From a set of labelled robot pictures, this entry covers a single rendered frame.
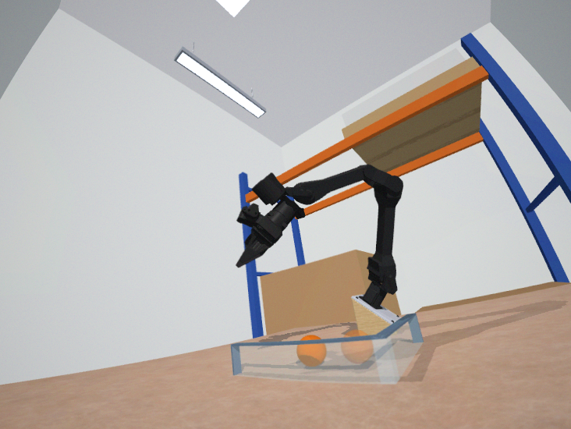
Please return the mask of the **clear low corner walls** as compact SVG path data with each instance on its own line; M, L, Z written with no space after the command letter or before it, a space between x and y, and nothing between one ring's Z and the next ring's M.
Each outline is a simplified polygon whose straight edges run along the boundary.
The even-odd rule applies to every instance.
M342 384L397 384L424 343L417 316L386 339L232 346L234 376Z

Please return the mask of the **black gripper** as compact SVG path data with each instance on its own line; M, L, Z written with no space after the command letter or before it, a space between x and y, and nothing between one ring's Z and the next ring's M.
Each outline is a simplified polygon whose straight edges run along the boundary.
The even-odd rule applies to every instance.
M256 226L261 228L258 229ZM259 227L258 226L258 227ZM268 216L260 216L246 238L245 250L236 263L238 268L261 257L282 237L282 231L288 226L287 219L278 211L271 210Z

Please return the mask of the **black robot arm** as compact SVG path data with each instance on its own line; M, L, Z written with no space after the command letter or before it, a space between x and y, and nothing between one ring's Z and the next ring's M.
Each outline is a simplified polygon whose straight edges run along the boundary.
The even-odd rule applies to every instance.
M393 295L398 290L395 260L392 256L395 206L403 191L403 181L398 176L378 170L372 165L359 165L338 175L285 188L270 172L252 190L265 205L272 206L280 200L272 210L280 212L289 224L295 217L305 218L304 208L299 207L295 201L305 205L313 204L334 190L362 180L374 188L374 197L378 203L378 227L375 254L367 259L371 283L364 295L359 297L371 307L382 310L380 305L386 294ZM293 197L295 201L287 196ZM241 209L236 221L252 228L260 216L263 215L259 212L258 205L252 203Z

